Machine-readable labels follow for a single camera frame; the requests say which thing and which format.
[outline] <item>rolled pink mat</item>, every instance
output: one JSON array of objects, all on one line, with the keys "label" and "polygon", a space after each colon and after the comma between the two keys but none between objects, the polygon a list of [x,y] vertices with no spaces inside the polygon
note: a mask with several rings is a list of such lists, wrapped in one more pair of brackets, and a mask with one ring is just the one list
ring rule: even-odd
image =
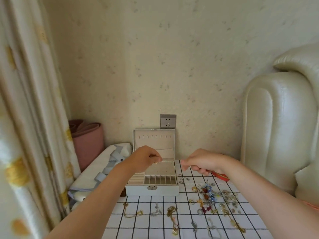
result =
[{"label": "rolled pink mat", "polygon": [[83,120],[70,120],[75,153],[81,172],[105,149],[103,129],[100,123],[86,124]]}]

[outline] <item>curtain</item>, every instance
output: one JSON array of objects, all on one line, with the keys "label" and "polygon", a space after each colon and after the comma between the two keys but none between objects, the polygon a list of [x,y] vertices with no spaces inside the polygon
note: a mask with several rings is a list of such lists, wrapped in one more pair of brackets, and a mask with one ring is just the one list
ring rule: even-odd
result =
[{"label": "curtain", "polygon": [[43,238],[80,175],[39,0],[0,0],[0,231]]}]

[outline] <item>person's right hand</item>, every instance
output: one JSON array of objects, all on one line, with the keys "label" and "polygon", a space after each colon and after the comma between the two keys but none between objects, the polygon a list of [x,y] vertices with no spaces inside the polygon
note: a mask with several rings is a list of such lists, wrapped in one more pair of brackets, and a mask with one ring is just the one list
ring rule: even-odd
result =
[{"label": "person's right hand", "polygon": [[198,171],[205,176],[208,176],[212,170],[223,174],[222,163],[225,159],[231,159],[231,157],[200,148],[193,152],[187,159],[181,160],[181,168],[185,171],[190,167],[193,171]]}]

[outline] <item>white jewelry box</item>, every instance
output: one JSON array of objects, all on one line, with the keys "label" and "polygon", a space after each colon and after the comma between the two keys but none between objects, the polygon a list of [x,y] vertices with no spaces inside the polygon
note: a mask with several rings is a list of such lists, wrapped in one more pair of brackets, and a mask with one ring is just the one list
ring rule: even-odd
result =
[{"label": "white jewelry box", "polygon": [[156,149],[163,161],[151,165],[145,172],[134,174],[128,181],[127,195],[168,195],[179,192],[175,171],[175,129],[136,129],[133,131],[133,151],[147,145]]}]

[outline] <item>electrical outlet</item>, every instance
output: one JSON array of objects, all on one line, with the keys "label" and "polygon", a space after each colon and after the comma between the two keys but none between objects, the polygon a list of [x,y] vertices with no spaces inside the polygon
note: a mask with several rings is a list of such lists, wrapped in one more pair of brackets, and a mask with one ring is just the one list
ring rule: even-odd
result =
[{"label": "electrical outlet", "polygon": [[174,128],[176,128],[176,115],[161,114],[160,127],[161,127],[161,129],[174,129]]}]

